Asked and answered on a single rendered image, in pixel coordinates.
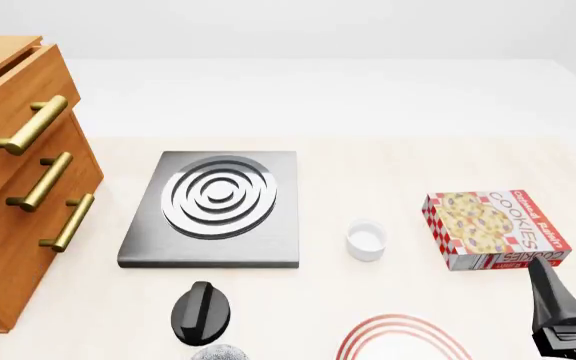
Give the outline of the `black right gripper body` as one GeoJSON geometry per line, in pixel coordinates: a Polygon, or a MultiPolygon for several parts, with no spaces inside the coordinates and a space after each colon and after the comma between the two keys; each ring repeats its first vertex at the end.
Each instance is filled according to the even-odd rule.
{"type": "Polygon", "coordinates": [[[535,332],[532,338],[543,357],[576,357],[576,332],[543,328],[535,332]]]}

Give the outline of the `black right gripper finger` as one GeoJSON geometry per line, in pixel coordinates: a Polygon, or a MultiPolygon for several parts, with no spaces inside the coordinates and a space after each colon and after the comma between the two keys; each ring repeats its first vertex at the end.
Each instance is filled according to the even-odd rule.
{"type": "Polygon", "coordinates": [[[576,326],[576,299],[567,290],[545,257],[535,257],[528,266],[533,294],[532,330],[576,326]]]}

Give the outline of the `white plate with red rings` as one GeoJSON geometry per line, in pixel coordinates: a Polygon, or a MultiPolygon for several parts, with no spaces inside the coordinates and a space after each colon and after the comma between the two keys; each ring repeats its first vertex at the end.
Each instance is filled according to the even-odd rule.
{"type": "Polygon", "coordinates": [[[383,314],[355,326],[335,360],[473,360],[438,326],[406,314],[383,314]]]}

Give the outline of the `small white bowl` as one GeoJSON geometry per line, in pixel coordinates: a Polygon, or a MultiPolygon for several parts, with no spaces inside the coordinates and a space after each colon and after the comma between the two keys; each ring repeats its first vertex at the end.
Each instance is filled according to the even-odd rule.
{"type": "Polygon", "coordinates": [[[383,256],[387,234],[375,221],[359,219],[354,221],[346,232],[347,252],[355,260],[374,262],[383,256]]]}

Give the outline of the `patterned black bowl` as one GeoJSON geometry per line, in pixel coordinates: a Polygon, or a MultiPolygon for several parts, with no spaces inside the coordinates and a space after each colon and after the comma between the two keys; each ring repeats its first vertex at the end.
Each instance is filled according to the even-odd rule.
{"type": "Polygon", "coordinates": [[[239,347],[229,344],[212,344],[202,348],[190,360],[250,360],[239,347]]]}

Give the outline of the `flat black stove plate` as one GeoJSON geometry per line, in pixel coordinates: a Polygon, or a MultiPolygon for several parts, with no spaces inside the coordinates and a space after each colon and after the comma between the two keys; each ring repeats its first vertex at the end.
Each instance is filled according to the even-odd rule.
{"type": "Polygon", "coordinates": [[[296,152],[162,152],[117,263],[298,268],[296,152]]]}

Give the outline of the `printed cookie box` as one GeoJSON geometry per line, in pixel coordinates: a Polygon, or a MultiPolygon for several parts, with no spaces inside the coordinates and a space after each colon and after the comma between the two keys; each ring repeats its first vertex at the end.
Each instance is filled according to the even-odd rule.
{"type": "Polygon", "coordinates": [[[559,266],[572,251],[523,190],[430,193],[422,214],[451,271],[559,266]]]}

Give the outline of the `round black knob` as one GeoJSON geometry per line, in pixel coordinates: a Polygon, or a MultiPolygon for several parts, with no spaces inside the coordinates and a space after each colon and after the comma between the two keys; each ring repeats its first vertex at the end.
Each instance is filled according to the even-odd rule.
{"type": "Polygon", "coordinates": [[[175,303],[171,327],[183,344],[200,347],[220,338],[230,317],[227,296],[208,281],[196,281],[175,303]]]}

